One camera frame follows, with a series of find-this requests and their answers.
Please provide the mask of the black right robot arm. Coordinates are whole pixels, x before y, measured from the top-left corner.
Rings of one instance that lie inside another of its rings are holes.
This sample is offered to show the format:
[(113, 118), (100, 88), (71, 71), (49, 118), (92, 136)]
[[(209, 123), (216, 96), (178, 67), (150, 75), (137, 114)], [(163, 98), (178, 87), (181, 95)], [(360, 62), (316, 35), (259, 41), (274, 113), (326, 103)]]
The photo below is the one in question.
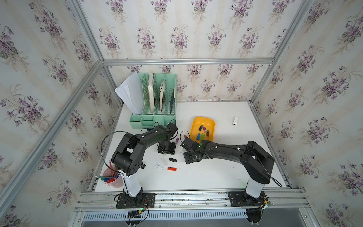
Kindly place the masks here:
[(254, 141), (227, 145), (208, 140), (196, 142), (186, 137), (181, 147), (185, 150), (183, 155), (187, 165), (204, 159), (222, 159), (242, 164), (250, 177), (244, 191), (249, 199), (261, 198), (264, 186), (272, 179), (275, 159)]

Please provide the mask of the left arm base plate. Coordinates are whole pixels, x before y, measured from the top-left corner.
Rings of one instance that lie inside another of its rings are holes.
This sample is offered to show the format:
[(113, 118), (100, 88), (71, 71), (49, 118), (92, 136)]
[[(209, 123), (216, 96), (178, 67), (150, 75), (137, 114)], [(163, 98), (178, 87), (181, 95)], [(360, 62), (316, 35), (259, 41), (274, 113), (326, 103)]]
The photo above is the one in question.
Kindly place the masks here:
[(114, 197), (117, 209), (154, 208), (155, 200), (155, 193), (144, 193), (143, 190), (136, 197), (131, 197), (126, 192), (119, 193)]

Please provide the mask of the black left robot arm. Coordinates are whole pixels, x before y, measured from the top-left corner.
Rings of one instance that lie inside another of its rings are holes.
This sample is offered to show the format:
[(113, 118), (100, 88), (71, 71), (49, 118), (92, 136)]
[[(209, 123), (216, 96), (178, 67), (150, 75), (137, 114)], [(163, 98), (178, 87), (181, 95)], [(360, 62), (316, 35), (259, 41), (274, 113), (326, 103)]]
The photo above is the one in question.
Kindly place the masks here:
[(153, 130), (142, 134), (131, 134), (123, 131), (124, 136), (112, 155), (111, 163), (104, 164), (115, 174), (120, 174), (124, 182), (123, 194), (125, 197), (139, 201), (143, 189), (140, 185), (137, 171), (143, 164), (143, 158), (147, 148), (157, 145), (157, 151), (161, 154), (175, 154), (176, 143), (172, 140), (178, 133), (176, 120), (173, 119), (167, 126), (158, 125)]

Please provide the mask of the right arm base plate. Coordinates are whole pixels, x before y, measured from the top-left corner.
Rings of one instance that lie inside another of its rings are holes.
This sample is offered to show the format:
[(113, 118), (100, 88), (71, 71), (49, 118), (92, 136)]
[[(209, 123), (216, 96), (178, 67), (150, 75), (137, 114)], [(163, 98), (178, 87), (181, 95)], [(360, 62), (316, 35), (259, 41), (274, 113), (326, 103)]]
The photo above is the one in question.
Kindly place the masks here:
[(263, 191), (257, 198), (248, 195), (246, 191), (229, 192), (228, 198), (232, 207), (263, 208), (269, 200), (269, 197)]

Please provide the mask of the yellow plastic storage box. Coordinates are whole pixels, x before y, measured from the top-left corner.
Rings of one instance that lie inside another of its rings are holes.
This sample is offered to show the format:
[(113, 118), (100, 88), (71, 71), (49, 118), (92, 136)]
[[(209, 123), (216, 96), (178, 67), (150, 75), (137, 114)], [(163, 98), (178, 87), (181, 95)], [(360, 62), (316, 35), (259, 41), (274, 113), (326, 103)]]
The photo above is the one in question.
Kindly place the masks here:
[[(200, 125), (203, 125), (203, 127), (206, 127), (206, 130), (210, 131), (209, 137), (207, 137), (206, 132), (204, 132), (203, 129), (201, 131), (198, 130)], [(194, 118), (193, 123), (192, 123), (192, 127), (190, 130), (190, 138), (193, 141), (201, 142), (200, 140), (197, 140), (197, 135), (198, 135), (198, 133), (200, 133), (200, 134), (204, 133), (205, 134), (204, 140), (213, 141), (215, 126), (216, 126), (216, 123), (213, 119), (210, 119), (207, 117), (202, 117), (202, 116), (197, 116)]]

